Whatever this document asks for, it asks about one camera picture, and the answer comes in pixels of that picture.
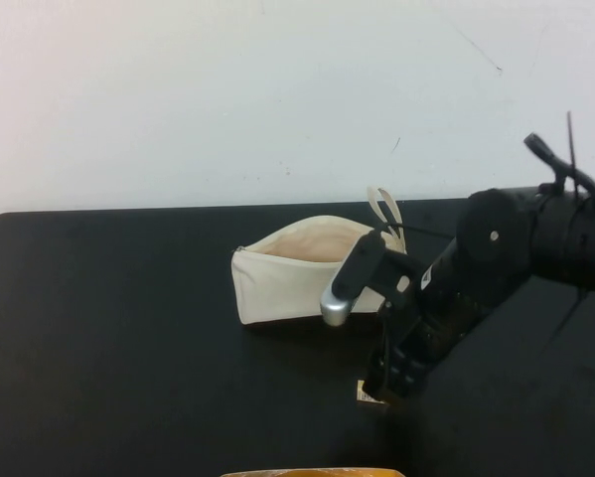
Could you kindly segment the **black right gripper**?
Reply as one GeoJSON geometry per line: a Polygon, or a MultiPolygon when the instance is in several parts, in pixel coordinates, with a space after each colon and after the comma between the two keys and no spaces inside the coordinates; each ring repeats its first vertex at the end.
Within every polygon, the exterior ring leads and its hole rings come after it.
{"type": "Polygon", "coordinates": [[[429,371],[499,306],[499,239],[453,239],[381,306],[382,343],[363,391],[377,401],[419,392],[429,371]]]}

